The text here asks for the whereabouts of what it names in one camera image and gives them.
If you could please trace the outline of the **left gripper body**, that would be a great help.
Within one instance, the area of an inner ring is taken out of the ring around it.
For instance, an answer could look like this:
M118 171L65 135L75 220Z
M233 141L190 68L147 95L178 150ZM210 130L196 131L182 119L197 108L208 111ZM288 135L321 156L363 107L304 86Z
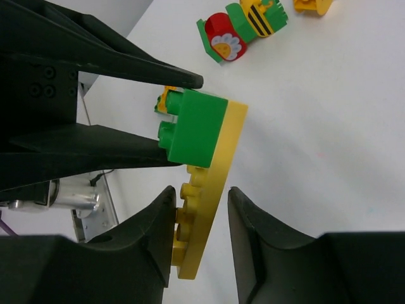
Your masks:
M1 202L45 203L71 158L40 146L77 121L78 72L50 57L60 44L44 1L1 1Z

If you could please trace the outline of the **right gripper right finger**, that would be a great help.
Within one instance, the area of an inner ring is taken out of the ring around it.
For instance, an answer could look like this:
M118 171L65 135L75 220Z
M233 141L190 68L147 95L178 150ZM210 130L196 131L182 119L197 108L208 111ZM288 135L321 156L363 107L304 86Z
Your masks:
M403 303L404 233L313 238L260 209L239 188L228 219L240 303Z

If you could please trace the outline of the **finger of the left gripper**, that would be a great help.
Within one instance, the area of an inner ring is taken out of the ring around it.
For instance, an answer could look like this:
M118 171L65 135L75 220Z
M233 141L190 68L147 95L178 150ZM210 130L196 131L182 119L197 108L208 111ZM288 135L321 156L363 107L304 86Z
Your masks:
M48 1L9 2L9 56L149 84L203 86L201 75L153 58L96 17Z
M1 189L98 170L173 167L158 142L100 125L62 125L12 137L1 153Z

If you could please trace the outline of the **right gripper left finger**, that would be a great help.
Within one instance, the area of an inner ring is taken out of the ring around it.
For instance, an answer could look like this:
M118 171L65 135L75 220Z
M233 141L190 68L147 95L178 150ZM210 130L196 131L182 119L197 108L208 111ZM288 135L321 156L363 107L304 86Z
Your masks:
M168 286L175 189L88 243L1 238L2 303L161 303Z

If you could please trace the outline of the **tan lego plate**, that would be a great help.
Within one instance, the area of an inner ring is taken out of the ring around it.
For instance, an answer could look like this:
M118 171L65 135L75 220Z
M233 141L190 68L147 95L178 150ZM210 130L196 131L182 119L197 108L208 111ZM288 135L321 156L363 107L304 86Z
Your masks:
M229 101L209 168L187 166L177 208L171 264L179 279L196 278L247 116L248 105Z

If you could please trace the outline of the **green square lego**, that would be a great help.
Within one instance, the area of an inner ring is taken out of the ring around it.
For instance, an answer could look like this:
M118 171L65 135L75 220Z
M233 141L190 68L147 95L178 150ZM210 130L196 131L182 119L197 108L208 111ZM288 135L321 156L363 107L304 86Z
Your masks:
M155 111L173 117L158 129L158 146L166 151L168 161L208 168L227 106L225 98L166 86Z

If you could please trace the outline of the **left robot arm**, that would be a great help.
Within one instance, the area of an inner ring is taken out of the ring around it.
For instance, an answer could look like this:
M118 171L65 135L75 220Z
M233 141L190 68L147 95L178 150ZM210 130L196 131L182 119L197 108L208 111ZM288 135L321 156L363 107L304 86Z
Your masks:
M171 165L154 139L77 122L80 72L187 89L204 82L92 15L48 1L2 1L2 206L53 206L64 177Z

